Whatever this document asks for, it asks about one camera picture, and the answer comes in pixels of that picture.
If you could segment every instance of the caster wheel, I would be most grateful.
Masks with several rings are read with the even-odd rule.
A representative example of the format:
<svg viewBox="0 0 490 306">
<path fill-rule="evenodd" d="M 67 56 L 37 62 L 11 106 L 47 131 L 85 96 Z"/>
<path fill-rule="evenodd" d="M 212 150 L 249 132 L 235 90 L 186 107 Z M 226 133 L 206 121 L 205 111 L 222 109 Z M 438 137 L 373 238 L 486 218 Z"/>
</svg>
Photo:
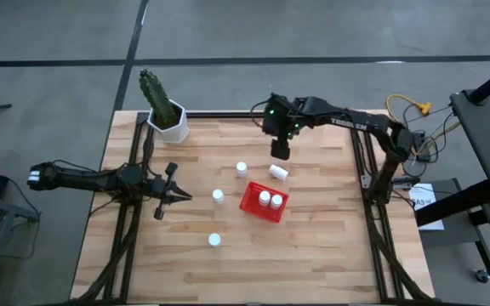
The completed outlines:
<svg viewBox="0 0 490 306">
<path fill-rule="evenodd" d="M 486 269 L 481 269 L 476 271 L 477 281 L 486 284 L 490 280 L 490 275 Z"/>
</svg>

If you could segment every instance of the cactus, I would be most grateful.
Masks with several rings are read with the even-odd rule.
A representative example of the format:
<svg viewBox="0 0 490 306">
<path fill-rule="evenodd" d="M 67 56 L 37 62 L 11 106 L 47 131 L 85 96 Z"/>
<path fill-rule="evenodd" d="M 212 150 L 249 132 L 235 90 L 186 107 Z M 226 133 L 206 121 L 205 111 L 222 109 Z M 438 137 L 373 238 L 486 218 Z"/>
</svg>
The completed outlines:
<svg viewBox="0 0 490 306">
<path fill-rule="evenodd" d="M 140 86 L 143 95 L 154 110 L 154 123 L 164 130 L 179 124 L 179 116 L 169 102 L 157 76 L 144 69 L 140 73 Z"/>
</svg>

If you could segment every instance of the potted cactus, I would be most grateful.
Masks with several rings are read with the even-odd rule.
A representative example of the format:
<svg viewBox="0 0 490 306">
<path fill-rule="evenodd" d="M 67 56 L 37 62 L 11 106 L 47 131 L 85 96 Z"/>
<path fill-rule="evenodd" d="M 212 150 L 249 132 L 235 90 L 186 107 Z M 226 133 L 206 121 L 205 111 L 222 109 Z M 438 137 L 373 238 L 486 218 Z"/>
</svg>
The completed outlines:
<svg viewBox="0 0 490 306">
<path fill-rule="evenodd" d="M 165 144 L 183 142 L 189 133 L 185 108 L 168 98 L 157 76 L 147 69 L 140 73 L 140 86 L 151 105 L 147 122 L 160 133 Z"/>
</svg>

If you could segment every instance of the red basket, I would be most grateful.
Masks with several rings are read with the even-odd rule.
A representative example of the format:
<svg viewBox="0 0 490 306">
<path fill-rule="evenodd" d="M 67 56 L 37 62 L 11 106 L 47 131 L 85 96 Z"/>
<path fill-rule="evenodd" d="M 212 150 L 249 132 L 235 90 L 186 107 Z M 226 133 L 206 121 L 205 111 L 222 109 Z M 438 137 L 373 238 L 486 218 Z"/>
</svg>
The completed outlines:
<svg viewBox="0 0 490 306">
<path fill-rule="evenodd" d="M 280 195 L 282 197 L 282 204 L 279 209 L 273 209 L 270 205 L 263 207 L 259 204 L 260 192 L 264 190 L 268 191 L 270 196 Z M 273 190 L 272 188 L 268 188 L 255 182 L 250 182 L 247 186 L 247 190 L 245 190 L 245 194 L 243 195 L 242 203 L 239 205 L 239 208 L 247 213 L 252 213 L 255 216 L 279 223 L 281 220 L 282 211 L 287 205 L 287 199 L 288 195 L 285 193 Z"/>
</svg>

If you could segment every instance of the white pot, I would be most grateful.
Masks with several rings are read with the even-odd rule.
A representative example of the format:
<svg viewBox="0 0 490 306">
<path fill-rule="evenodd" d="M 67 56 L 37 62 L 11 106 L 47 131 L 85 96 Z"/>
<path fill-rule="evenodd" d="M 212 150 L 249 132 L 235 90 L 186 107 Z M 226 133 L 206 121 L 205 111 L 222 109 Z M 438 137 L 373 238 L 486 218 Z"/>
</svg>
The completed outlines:
<svg viewBox="0 0 490 306">
<path fill-rule="evenodd" d="M 179 103 L 173 100 L 170 100 L 169 102 L 180 108 L 179 124 L 170 128 L 166 128 L 164 130 L 160 129 L 153 123 L 153 109 L 151 109 L 151 113 L 149 114 L 149 120 L 147 120 L 147 123 L 149 123 L 151 127 L 157 130 L 157 132 L 162 137 L 164 144 L 178 145 L 183 142 L 183 140 L 185 140 L 186 136 L 188 136 L 188 133 L 190 132 L 190 130 L 188 129 L 188 125 L 186 124 L 186 110 L 183 106 L 179 105 Z"/>
</svg>

